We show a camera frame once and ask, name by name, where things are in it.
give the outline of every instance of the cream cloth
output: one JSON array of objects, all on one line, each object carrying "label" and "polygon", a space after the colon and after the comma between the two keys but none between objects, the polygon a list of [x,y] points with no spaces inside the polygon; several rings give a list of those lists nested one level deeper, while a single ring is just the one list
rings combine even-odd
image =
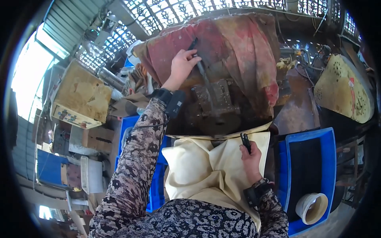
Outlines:
[{"label": "cream cloth", "polygon": [[[259,171],[264,174],[270,133],[248,135],[262,152]],[[188,198],[234,208],[251,216],[257,230],[261,226],[258,212],[249,208],[243,190],[252,184],[247,180],[241,160],[240,137],[228,139],[213,148],[208,140],[182,138],[173,147],[162,150],[169,165],[165,183],[169,198]]]}]

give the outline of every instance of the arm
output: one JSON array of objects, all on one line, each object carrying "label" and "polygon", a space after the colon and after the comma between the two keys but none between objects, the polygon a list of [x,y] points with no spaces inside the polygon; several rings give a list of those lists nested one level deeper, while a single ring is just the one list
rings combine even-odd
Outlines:
[{"label": "arm", "polygon": [[[254,141],[250,141],[250,149],[251,153],[249,154],[246,147],[240,145],[247,178],[251,184],[254,184],[254,187],[257,187],[260,184],[268,183],[269,180],[264,179],[259,172],[259,161],[262,153]],[[261,238],[288,237],[287,215],[272,190],[261,197],[258,212],[262,223]]]},{"label": "arm", "polygon": [[[192,68],[201,60],[187,60],[187,56],[195,52],[183,50],[176,55],[172,61],[172,74],[163,87],[172,91],[180,87]],[[167,121],[165,108],[164,102],[152,98],[136,122],[135,129],[123,148],[106,196],[90,222],[90,237],[113,236],[133,220],[145,216],[148,192],[166,125],[137,127],[158,125]]]},{"label": "arm", "polygon": [[[268,182],[268,179],[261,179],[254,184],[254,187]],[[260,238],[288,237],[287,215],[272,190],[261,197],[258,212],[262,223]]]}]

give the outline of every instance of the blue plastic crate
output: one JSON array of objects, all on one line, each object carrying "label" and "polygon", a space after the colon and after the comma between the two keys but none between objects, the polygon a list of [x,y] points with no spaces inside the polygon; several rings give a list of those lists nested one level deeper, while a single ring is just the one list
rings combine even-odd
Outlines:
[{"label": "blue plastic crate", "polygon": [[151,188],[149,189],[147,212],[153,212],[162,207],[165,203],[164,198],[164,173],[165,165],[156,164],[154,176],[152,177]]},{"label": "blue plastic crate", "polygon": [[118,151],[118,155],[120,155],[122,153],[122,138],[123,138],[123,134],[124,134],[124,131],[131,127],[131,126],[135,126],[136,122],[138,121],[139,119],[139,115],[137,116],[131,116],[131,117],[124,117],[122,118],[122,126],[120,128],[120,136],[119,136],[119,151]]},{"label": "blue plastic crate", "polygon": [[291,193],[291,160],[287,157],[286,142],[279,142],[279,159],[280,159],[280,171],[279,171],[279,187],[277,196],[280,204],[285,212],[287,212],[288,202],[290,200]]},{"label": "blue plastic crate", "polygon": [[[122,119],[122,126],[120,130],[119,140],[119,155],[115,158],[115,170],[118,166],[120,154],[122,153],[122,138],[124,131],[131,126],[135,126],[140,116],[125,117]],[[162,144],[160,145],[159,155],[157,157],[156,169],[152,178],[151,188],[149,190],[147,212],[153,212],[159,209],[164,203],[164,173],[165,166],[168,165],[165,157],[162,154],[162,149],[171,146],[171,139],[168,136],[164,136]]]},{"label": "blue plastic crate", "polygon": [[335,191],[336,182],[336,143],[333,128],[325,128],[316,131],[309,131],[304,133],[296,133],[287,135],[285,141],[279,142],[280,151],[280,179],[278,196],[284,211],[287,211],[288,201],[291,193],[291,156],[290,156],[290,143],[301,142],[310,139],[320,138],[321,155],[322,155],[322,180],[321,180],[321,193],[325,194],[328,198],[328,207],[323,217],[312,225],[306,225],[301,219],[290,222],[288,228],[288,235],[295,236],[300,233],[310,230],[312,227],[324,222],[328,219],[333,194]]}]

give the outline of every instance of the patterned shirt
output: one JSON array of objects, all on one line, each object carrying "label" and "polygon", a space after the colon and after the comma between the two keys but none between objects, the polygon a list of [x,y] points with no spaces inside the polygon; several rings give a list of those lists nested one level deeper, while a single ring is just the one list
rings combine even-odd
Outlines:
[{"label": "patterned shirt", "polygon": [[[90,222],[90,237],[288,237],[288,220],[273,191],[261,198],[259,236],[240,210],[174,199],[146,214],[148,192],[166,129],[165,103],[152,98],[127,139],[106,196]],[[268,182],[261,179],[255,186]]]}]

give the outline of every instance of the patterned sleeve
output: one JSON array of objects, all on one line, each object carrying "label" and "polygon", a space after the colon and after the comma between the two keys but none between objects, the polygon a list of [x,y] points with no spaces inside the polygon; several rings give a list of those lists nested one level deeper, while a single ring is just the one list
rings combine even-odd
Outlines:
[{"label": "patterned sleeve", "polygon": [[[261,179],[254,184],[254,187],[268,182],[268,179]],[[287,215],[272,189],[262,196],[258,211],[262,223],[260,238],[288,237]]]},{"label": "patterned sleeve", "polygon": [[[152,98],[138,126],[158,125],[167,117],[165,103]],[[146,214],[148,192],[155,171],[165,125],[134,129],[126,141],[106,196],[90,222],[90,237],[112,236]]]}]

